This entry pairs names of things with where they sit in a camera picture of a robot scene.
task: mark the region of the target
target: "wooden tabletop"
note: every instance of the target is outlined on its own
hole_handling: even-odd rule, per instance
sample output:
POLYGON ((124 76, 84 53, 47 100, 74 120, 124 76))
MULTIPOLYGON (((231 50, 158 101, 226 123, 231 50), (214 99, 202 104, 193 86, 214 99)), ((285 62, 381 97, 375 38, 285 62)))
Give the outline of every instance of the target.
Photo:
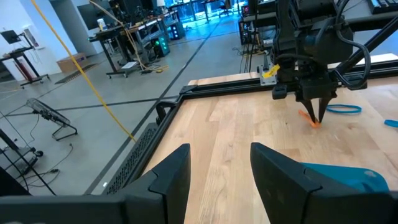
MULTIPOLYGON (((255 73, 195 80, 207 84, 255 77, 255 73)), ((146 170, 183 143, 191 145, 191 184, 185 223, 269 223, 254 183, 250 143, 260 142, 300 162, 364 167, 398 190, 398 77, 369 81, 366 90, 339 88, 331 103, 363 112, 326 112, 313 129, 294 95, 273 100, 271 91, 198 98, 183 102, 146 170)))

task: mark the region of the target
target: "blue object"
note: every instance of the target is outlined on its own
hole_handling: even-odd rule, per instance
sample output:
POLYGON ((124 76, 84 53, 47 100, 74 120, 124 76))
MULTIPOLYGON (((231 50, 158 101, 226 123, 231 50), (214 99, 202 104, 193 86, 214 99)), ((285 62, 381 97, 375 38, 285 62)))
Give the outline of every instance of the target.
POLYGON ((385 124, 385 125, 388 125, 388 126, 390 126, 390 127, 393 127, 393 128, 398 128, 398 121, 394 121, 394 120, 385 120, 385 121, 384 121, 384 124, 385 124))
POLYGON ((384 177, 373 170, 321 164, 302 164, 361 192, 389 191, 384 177))
POLYGON ((355 105, 328 105, 326 110, 332 113, 341 113, 341 114, 355 114, 362 112, 362 108, 360 106, 355 105), (335 110, 333 108, 352 108, 353 110, 335 110))

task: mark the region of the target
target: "chair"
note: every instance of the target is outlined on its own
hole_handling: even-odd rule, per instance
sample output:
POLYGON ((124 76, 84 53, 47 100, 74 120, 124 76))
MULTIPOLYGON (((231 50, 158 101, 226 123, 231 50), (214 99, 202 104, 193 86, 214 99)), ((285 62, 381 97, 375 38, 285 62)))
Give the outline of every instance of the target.
POLYGON ((223 10, 223 12, 221 12, 221 13, 218 14, 218 17, 219 17, 219 18, 221 18, 221 15, 222 15, 222 14, 226 14, 227 16, 229 16, 229 13, 234 14, 233 11, 230 11, 230 9, 231 9, 231 0, 224 0, 224 1, 221 1, 221 2, 222 2, 224 5, 219 7, 220 9, 223 10))

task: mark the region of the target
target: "cardboard box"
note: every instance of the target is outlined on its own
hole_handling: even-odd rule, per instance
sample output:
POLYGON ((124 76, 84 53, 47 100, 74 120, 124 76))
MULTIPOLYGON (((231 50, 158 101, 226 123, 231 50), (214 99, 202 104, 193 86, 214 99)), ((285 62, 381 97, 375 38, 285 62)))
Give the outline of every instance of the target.
MULTIPOLYGON (((84 68, 85 66, 88 65, 88 60, 86 58, 86 55, 84 53, 78 53, 73 55, 73 57, 76 59, 77 63, 79 63, 81 68, 84 68)), ((60 67, 61 71, 64 73, 67 72, 74 72, 77 70, 75 64, 73 63, 72 59, 69 57, 64 58, 62 60, 59 60, 57 62, 58 66, 60 67)))

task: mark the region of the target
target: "yellow clamp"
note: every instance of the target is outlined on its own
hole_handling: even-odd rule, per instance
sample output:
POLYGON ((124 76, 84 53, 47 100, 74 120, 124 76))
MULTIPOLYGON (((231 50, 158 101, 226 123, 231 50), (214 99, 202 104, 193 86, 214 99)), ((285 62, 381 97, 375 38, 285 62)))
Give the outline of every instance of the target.
POLYGON ((263 78, 273 77, 279 69, 280 69, 280 66, 279 65, 275 65, 268 72, 262 74, 262 77, 263 78))

